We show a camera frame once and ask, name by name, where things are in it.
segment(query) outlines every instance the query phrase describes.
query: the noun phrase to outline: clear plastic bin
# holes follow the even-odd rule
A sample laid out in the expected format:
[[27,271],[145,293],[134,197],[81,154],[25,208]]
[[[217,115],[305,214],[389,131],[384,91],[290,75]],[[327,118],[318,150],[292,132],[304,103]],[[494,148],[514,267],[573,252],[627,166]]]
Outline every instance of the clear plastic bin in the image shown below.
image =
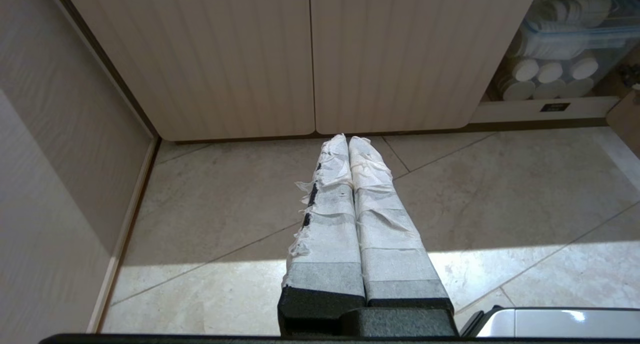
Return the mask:
[[536,88],[562,81],[567,89],[558,96],[584,96],[639,41],[638,0],[534,0],[493,85],[509,100],[505,93],[512,91],[505,83],[513,81],[505,77],[527,77],[519,71],[531,71],[531,60],[536,60],[540,72],[529,79]]

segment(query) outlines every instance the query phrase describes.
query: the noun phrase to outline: wall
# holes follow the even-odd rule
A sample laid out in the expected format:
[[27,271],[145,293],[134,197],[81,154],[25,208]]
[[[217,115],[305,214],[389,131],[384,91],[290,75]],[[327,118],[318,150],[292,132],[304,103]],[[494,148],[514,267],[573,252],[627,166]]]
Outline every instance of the wall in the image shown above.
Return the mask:
[[0,343],[84,332],[151,137],[53,0],[0,0]]

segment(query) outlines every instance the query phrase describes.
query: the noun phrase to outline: wooden cabinet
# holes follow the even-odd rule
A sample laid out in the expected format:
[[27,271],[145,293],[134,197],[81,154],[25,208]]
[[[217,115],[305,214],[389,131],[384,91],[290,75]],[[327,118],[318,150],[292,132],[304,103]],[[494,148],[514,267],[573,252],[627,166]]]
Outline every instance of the wooden cabinet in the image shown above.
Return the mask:
[[71,1],[170,141],[460,128],[532,2]]
[[163,139],[314,131],[309,0],[71,0]]

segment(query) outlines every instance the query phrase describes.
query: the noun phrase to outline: wooden wall panel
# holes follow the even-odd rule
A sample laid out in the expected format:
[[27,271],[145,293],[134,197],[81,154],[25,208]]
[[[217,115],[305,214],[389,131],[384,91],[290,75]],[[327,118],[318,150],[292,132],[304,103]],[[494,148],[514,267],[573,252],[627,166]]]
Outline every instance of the wooden wall panel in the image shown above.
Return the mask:
[[87,330],[152,138],[53,0],[0,0],[0,343]]
[[322,134],[460,128],[532,0],[311,0]]
[[160,136],[314,131],[309,0],[72,0]]

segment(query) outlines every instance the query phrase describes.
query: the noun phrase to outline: tile floor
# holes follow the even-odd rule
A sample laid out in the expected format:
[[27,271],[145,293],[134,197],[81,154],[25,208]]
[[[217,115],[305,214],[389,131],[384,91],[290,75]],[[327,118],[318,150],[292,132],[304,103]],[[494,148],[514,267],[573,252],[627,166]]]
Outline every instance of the tile floor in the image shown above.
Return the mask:
[[[371,137],[459,326],[501,306],[640,308],[640,160],[606,127]],[[105,333],[279,335],[322,139],[164,142]]]

